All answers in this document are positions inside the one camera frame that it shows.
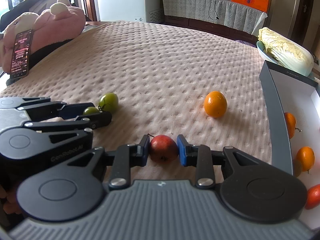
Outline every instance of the textured fabric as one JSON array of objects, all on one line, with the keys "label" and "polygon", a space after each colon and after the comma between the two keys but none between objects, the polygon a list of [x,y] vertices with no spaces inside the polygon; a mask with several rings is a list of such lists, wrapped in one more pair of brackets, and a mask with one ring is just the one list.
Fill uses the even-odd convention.
[{"label": "textured fabric", "polygon": [[[165,134],[212,150],[233,145],[271,162],[268,116],[257,49],[213,34],[166,25],[112,22],[56,49],[0,96],[50,96],[67,103],[97,104],[115,92],[120,109],[109,126],[94,131],[94,146],[115,150],[144,134]],[[228,110],[206,115],[203,102],[221,91]],[[216,167],[217,181],[222,180]],[[177,159],[158,166],[148,159],[133,179],[194,179],[195,168]]]},{"label": "textured fabric", "polygon": [[268,17],[265,12],[231,0],[163,0],[163,5],[165,15],[221,24],[254,36]]}]

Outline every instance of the human hand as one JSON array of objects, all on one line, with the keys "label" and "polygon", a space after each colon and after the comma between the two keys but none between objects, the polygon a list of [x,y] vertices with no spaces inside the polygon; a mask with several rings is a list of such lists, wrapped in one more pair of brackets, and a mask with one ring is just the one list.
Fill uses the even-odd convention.
[{"label": "human hand", "polygon": [[6,192],[3,187],[0,185],[0,198],[7,198],[7,201],[3,205],[3,210],[7,214],[21,214],[21,209],[17,203],[17,188],[19,185],[11,188]]}]

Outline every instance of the red fruit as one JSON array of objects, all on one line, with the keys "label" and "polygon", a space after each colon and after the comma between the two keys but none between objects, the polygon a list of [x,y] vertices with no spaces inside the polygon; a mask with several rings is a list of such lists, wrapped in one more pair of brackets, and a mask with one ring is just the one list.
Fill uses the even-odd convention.
[{"label": "red fruit", "polygon": [[308,199],[304,208],[312,209],[319,204],[320,204],[320,184],[317,184],[308,190]]},{"label": "red fruit", "polygon": [[178,146],[169,136],[157,135],[150,142],[149,155],[156,163],[170,163],[178,154]]}]

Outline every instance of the cabbage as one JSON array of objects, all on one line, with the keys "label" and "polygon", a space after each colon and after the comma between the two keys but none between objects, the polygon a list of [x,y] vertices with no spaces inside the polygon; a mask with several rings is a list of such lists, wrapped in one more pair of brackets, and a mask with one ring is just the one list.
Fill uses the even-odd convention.
[{"label": "cabbage", "polygon": [[313,57],[305,48],[267,27],[259,30],[258,39],[282,66],[306,77],[311,73]]}]

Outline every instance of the white refrigerator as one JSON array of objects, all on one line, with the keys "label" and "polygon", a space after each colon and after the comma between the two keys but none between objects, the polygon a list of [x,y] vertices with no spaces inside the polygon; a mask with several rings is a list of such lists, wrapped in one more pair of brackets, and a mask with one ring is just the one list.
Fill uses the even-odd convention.
[{"label": "white refrigerator", "polygon": [[160,23],[164,19],[162,0],[95,0],[97,18],[103,22],[137,21]]}]

